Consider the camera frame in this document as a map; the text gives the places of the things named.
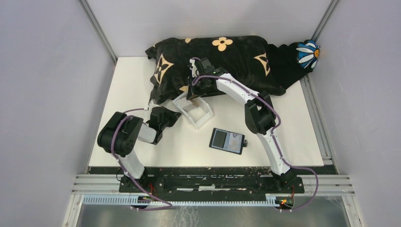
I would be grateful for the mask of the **white plastic card tray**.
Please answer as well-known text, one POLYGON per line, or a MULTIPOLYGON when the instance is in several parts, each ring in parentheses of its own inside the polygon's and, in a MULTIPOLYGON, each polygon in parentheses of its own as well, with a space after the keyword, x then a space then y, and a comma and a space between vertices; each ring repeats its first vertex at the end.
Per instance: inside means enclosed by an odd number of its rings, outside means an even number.
POLYGON ((173 104, 177 107, 177 109, 182 113, 183 117, 185 117, 189 124, 191 124, 194 128, 201 128, 210 118, 214 116, 214 113, 210 107, 210 105, 200 97, 192 99, 191 101, 195 103, 198 108, 195 108, 189 112, 186 112, 182 109, 182 104, 184 100, 187 100, 188 92, 184 92, 179 95, 176 99, 173 100, 173 104))

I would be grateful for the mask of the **black leather card holder wallet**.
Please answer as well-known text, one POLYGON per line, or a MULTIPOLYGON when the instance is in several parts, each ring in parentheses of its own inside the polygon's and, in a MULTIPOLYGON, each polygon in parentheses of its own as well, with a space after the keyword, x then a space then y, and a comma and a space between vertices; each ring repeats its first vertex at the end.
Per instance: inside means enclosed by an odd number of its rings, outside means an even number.
POLYGON ((218 149, 218 150, 222 150, 222 151, 226 151, 229 153, 233 153, 233 154, 238 154, 241 155, 243 148, 246 148, 248 145, 248 141, 245 139, 245 136, 243 134, 240 133, 236 133, 236 132, 231 132, 231 131, 226 131, 226 130, 222 130, 222 129, 217 129, 217 130, 221 130, 221 131, 225 131, 227 133, 227 137, 226 137, 226 141, 225 141, 225 145, 223 148, 217 148, 217 147, 213 147, 212 144, 212 140, 214 137, 214 131, 217 128, 214 128, 212 131, 212 135, 210 138, 210 142, 209 142, 209 147, 210 148, 214 148, 214 149, 218 149))

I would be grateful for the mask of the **black credit card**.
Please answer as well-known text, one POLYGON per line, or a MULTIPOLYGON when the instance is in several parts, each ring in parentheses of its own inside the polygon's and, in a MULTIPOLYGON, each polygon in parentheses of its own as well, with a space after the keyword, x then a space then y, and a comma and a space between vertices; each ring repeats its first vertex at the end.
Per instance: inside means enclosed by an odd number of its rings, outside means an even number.
POLYGON ((214 131, 214 137, 212 140, 212 146, 217 147, 217 148, 223 148, 225 145, 227 133, 225 131, 221 130, 215 130, 214 131))

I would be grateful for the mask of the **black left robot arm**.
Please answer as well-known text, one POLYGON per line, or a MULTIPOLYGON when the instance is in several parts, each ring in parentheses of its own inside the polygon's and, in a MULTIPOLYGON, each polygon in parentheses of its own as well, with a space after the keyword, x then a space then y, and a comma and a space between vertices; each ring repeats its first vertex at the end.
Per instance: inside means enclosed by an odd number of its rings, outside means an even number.
POLYGON ((149 185, 147 170, 134 146, 138 140, 157 145, 163 131, 173 127, 181 115, 163 106, 115 112, 99 132, 97 144, 116 159, 124 174, 131 179, 131 187, 144 192, 149 185))

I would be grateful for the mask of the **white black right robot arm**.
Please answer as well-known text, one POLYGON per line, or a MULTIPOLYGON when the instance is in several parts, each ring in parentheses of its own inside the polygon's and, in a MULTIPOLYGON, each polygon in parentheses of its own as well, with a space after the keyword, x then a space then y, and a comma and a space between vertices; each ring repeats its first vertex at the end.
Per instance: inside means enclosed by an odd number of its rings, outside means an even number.
POLYGON ((257 135, 270 161, 273 187, 279 193, 287 192, 296 178, 284 156, 275 129, 280 126, 281 118, 274 110, 267 93, 254 91, 235 79, 222 67, 215 68, 208 58, 193 57, 189 60, 192 71, 189 76, 189 91, 201 89, 199 95, 206 94, 205 79, 214 79, 214 86, 244 106, 245 125, 257 135))

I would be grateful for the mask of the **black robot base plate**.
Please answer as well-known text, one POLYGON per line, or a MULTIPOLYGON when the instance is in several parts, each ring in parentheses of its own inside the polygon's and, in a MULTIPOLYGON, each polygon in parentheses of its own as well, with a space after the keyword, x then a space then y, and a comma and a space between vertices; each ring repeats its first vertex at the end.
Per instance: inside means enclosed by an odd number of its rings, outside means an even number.
POLYGON ((263 201, 305 192, 293 170, 278 176, 270 167, 147 167, 137 182, 165 201, 263 201))

